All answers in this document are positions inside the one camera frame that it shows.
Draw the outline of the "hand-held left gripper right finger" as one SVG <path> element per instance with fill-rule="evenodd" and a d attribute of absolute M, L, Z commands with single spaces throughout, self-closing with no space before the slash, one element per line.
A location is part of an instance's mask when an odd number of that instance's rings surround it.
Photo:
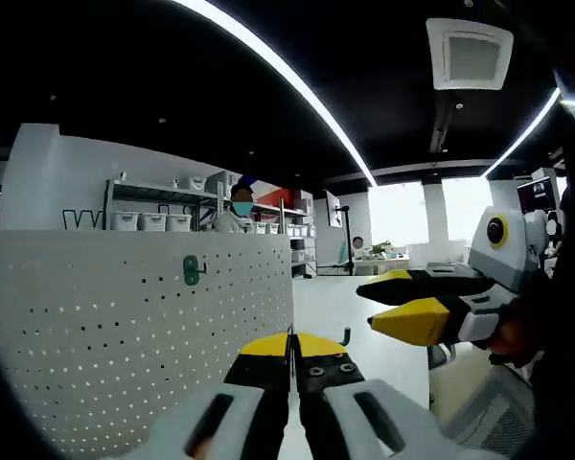
<path fill-rule="evenodd" d="M 315 459 L 458 459 L 433 417 L 380 379 L 366 379 L 346 348 L 290 335 L 299 417 Z"/>

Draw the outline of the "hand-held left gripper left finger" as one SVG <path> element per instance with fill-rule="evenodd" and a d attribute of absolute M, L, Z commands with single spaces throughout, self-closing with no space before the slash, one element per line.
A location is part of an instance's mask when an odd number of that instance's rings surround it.
<path fill-rule="evenodd" d="M 241 348 L 223 383 L 188 397 L 149 435 L 149 459 L 276 459 L 288 423 L 292 331 Z"/>

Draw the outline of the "person's right hand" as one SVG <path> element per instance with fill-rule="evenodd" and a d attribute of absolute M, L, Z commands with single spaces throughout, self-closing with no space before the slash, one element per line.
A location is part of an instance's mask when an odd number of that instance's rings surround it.
<path fill-rule="evenodd" d="M 491 364 L 512 364 L 521 368 L 541 350 L 545 333 L 544 316 L 536 305 L 515 299 L 504 321 L 486 342 Z"/>

